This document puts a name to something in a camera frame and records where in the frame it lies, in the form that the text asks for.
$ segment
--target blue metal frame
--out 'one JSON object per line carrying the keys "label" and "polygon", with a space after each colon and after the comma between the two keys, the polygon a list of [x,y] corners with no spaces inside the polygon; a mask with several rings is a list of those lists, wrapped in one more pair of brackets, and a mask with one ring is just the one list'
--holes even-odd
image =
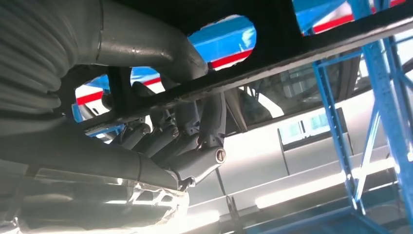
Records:
{"label": "blue metal frame", "polygon": [[361,159],[360,165],[360,175],[358,176],[357,188],[354,193],[354,198],[356,201],[361,200],[361,194],[363,193],[364,183],[366,182],[366,169],[365,167],[370,163],[370,158],[372,156],[375,137],[377,135],[378,126],[380,123],[380,114],[378,113],[377,106],[374,105],[372,111],[372,117],[370,119],[369,130],[367,132],[366,144],[364,146],[363,157]]}
{"label": "blue metal frame", "polygon": [[[367,0],[349,0],[353,14],[356,19],[366,17],[371,14],[371,9]],[[375,96],[375,104],[382,118],[382,124],[391,154],[396,162],[395,171],[398,182],[402,190],[405,201],[406,213],[411,227],[413,227],[413,163],[409,159],[412,143],[406,140],[406,129],[410,126],[405,118],[400,118],[396,102],[393,98],[390,76],[386,70],[384,57],[381,53],[379,42],[373,42],[362,47],[366,60],[367,69],[370,75],[370,83]],[[406,104],[399,103],[399,107],[406,108]]]}
{"label": "blue metal frame", "polygon": [[325,108],[325,112],[330,125],[330,132],[333,137],[334,146],[337,151],[338,160],[341,168],[345,174],[345,187],[349,202],[357,213],[364,214],[364,207],[361,199],[356,200],[354,194],[356,192],[357,184],[352,174],[352,166],[350,162],[350,151],[344,139],[344,132],[341,126],[340,118],[336,109],[333,92],[331,91],[330,82],[328,80],[325,67],[319,67],[320,61],[313,63],[314,74],[316,76],[317,85],[320,90],[321,100]]}
{"label": "blue metal frame", "polygon": [[121,131],[123,128],[124,128],[124,125],[119,125],[119,126],[111,127],[111,128],[108,128],[108,129],[105,129],[105,130],[102,130],[102,131],[99,131],[99,132],[96,132],[96,133],[92,133],[92,134],[90,134],[90,135],[88,135],[88,136],[94,137],[94,136],[97,136],[97,135],[99,135],[99,134],[104,134],[104,133],[109,133],[109,132],[116,132],[117,134],[119,134],[120,131]]}
{"label": "blue metal frame", "polygon": [[80,123],[83,121],[82,114],[80,113],[79,105],[72,104],[72,113],[73,118],[75,119],[76,123]]}
{"label": "blue metal frame", "polygon": [[288,232],[298,230],[300,228],[305,228],[310,225],[321,224],[327,221],[341,218],[343,216],[349,215],[353,209],[351,207],[341,208],[335,211],[327,212],[324,214],[320,214],[314,216],[312,218],[304,219],[299,222],[295,222],[289,225],[285,225],[279,228],[271,229],[265,232],[261,232],[260,234],[286,234]]}
{"label": "blue metal frame", "polygon": [[327,60],[327,61],[322,61],[317,65],[317,67],[327,67],[327,66],[333,65],[335,63],[339,63],[339,62],[343,62],[345,60],[356,58],[360,55],[362,55],[361,50],[360,51],[355,51],[355,52],[340,56],[338,58],[333,58],[333,59],[330,59],[330,60]]}

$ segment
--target blue car lift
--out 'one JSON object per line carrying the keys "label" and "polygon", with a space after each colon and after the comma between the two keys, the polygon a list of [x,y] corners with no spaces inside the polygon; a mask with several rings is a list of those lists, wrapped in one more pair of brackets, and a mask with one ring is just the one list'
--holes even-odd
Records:
{"label": "blue car lift", "polygon": [[[352,8],[356,20],[368,17],[372,14],[368,0],[347,1]],[[322,18],[321,16],[325,16],[343,3],[343,1],[327,1],[329,4],[323,5],[322,2],[326,3],[326,1],[322,0],[305,0],[301,2],[304,5],[307,4],[306,7],[309,7],[308,5],[311,4],[315,4],[318,7],[324,7],[323,10],[320,10],[318,13],[319,15],[312,17],[312,21],[300,23],[303,31],[308,32],[308,34],[312,33],[312,25],[320,20]],[[374,3],[376,12],[386,10],[390,7],[390,0],[375,0]],[[405,4],[406,7],[412,8],[413,6],[412,2],[407,2]],[[243,22],[245,19],[239,18],[237,20],[238,24],[235,24],[235,26],[240,28],[248,26],[247,21]],[[197,37],[202,41],[202,38],[205,37],[205,35]],[[327,114],[339,162],[346,178],[344,184],[348,195],[348,207],[272,229],[265,228],[265,230],[263,230],[259,225],[255,225],[246,228],[246,233],[287,234],[302,230],[302,233],[309,234],[389,234],[388,230],[365,216],[365,208],[362,201],[362,192],[366,180],[365,169],[370,162],[373,144],[380,121],[382,122],[387,135],[391,156],[395,161],[398,184],[402,191],[403,200],[406,206],[407,220],[409,221],[413,233],[413,116],[407,91],[407,88],[413,89],[413,82],[403,73],[396,51],[397,43],[405,40],[407,39],[395,41],[393,37],[384,38],[382,40],[384,48],[382,48],[379,41],[375,41],[362,46],[361,51],[347,54],[340,58],[313,62],[314,73],[316,75],[322,103]],[[386,66],[386,60],[382,54],[382,49],[385,50],[388,66]],[[362,164],[360,166],[361,173],[358,179],[355,179],[352,173],[352,165],[350,163],[351,154],[343,137],[343,128],[336,111],[335,100],[325,68],[328,65],[351,59],[360,56],[361,54],[364,55],[368,68],[371,87],[375,96],[375,105],[366,137]],[[392,81],[396,98],[394,98],[392,90]]]}

